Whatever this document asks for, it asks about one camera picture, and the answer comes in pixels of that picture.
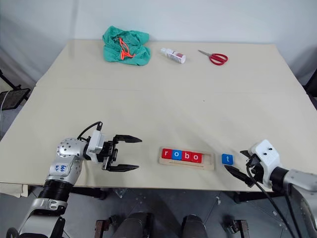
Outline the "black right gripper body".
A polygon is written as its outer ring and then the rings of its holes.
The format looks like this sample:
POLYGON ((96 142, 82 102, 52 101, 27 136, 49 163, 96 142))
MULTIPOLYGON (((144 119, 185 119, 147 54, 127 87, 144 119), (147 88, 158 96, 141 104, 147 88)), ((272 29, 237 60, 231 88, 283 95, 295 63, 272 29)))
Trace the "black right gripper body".
POLYGON ((264 176, 264 169, 262 165, 260 164, 259 157, 256 154, 251 155, 250 153, 246 153, 245 156, 248 158, 246 163, 247 170, 250 169, 251 171, 250 172, 251 175, 248 175, 249 178, 246 184, 248 185, 248 187, 252 187, 253 185, 255 185, 254 181, 262 183, 263 176, 264 176))

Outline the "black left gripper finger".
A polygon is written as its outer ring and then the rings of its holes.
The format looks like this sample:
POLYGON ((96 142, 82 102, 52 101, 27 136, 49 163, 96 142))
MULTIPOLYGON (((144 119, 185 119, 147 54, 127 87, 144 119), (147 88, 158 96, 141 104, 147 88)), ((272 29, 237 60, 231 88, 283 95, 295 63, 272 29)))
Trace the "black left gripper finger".
POLYGON ((109 172, 127 172, 139 168, 137 165, 119 164, 117 166, 107 166, 109 172))
POLYGON ((116 141, 116 143, 118 143, 119 141, 123 141, 125 143, 140 143, 142 142, 141 139, 131 136, 131 135, 116 135, 114 137, 114 141, 116 141))

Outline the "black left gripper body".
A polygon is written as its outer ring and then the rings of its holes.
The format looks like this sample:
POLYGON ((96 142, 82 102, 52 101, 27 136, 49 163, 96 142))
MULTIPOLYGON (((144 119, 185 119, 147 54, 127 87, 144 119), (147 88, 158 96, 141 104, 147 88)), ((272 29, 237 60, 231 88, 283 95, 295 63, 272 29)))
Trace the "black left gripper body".
POLYGON ((102 162, 102 170, 110 172, 118 172, 118 166, 111 164, 116 160, 118 149, 116 145, 119 143, 119 136, 116 135, 111 141, 104 142, 101 152, 98 154, 98 161, 102 162))

